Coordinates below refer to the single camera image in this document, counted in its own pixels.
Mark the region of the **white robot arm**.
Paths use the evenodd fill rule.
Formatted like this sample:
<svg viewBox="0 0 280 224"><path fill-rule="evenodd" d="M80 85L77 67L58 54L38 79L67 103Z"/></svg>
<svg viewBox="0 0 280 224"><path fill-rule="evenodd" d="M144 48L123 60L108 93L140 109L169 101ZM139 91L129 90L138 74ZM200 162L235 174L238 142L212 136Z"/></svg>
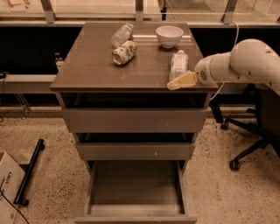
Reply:
<svg viewBox="0 0 280 224"><path fill-rule="evenodd" d="M186 72L167 83L170 90L189 88L197 82L263 84L280 95L280 57L259 39L245 39L230 52L201 59L193 72Z"/></svg>

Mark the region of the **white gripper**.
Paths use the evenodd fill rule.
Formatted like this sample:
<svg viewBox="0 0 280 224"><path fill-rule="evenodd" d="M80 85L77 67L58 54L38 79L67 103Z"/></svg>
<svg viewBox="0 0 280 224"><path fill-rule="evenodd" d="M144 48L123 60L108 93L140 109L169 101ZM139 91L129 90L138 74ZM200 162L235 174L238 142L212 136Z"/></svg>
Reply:
<svg viewBox="0 0 280 224"><path fill-rule="evenodd" d="M207 56L196 64L194 72L188 71L172 79L167 83L167 88L169 90L189 88L195 86L198 80L204 85L229 82L234 77L229 57L229 52Z"/></svg>

